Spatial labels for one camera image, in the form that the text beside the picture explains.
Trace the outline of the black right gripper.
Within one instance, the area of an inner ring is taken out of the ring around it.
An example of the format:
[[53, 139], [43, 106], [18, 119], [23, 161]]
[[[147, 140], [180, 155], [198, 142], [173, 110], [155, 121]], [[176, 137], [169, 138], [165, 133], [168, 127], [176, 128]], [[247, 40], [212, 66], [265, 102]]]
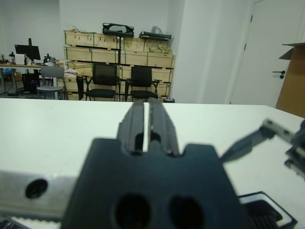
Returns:
[[287, 159], [284, 165], [293, 170], [302, 179], [305, 178], [305, 120], [300, 124], [300, 128], [295, 133], [287, 130], [278, 123], [266, 119], [263, 127], [250, 133], [244, 138], [235, 142], [221, 157], [222, 163], [238, 160], [249, 154], [252, 149], [267, 139], [275, 135], [289, 143], [291, 147], [286, 151]]

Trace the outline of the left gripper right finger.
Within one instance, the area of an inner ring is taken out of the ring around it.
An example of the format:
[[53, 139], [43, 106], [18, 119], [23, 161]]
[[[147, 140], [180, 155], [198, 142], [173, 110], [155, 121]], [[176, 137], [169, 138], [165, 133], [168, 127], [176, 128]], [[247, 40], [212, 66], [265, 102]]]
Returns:
[[178, 154], [178, 140], [175, 126], [161, 103], [156, 98], [149, 98], [149, 144], [158, 142], [162, 151], [168, 155]]

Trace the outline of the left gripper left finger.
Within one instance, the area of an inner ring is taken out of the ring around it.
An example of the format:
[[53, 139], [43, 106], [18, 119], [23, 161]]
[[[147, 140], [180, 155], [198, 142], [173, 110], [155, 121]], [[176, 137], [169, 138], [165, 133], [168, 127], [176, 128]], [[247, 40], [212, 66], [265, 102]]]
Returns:
[[119, 123], [116, 138], [129, 153], [142, 153], [144, 139], [144, 104], [134, 102]]

